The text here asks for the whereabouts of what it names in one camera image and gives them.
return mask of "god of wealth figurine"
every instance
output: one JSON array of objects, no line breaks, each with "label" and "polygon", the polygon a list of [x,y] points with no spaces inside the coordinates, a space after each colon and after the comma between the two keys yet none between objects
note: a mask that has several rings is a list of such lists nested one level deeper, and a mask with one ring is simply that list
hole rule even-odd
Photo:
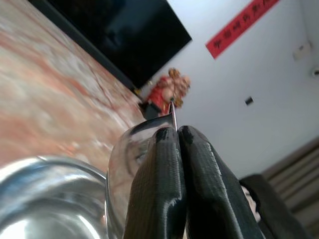
[{"label": "god of wealth figurine", "polygon": [[146,102],[153,103],[158,108],[159,116],[167,115],[171,101],[177,108],[182,107],[182,98],[186,96],[189,88],[190,79],[187,76],[181,76],[176,68],[170,68],[168,76],[161,76],[146,98]]}]

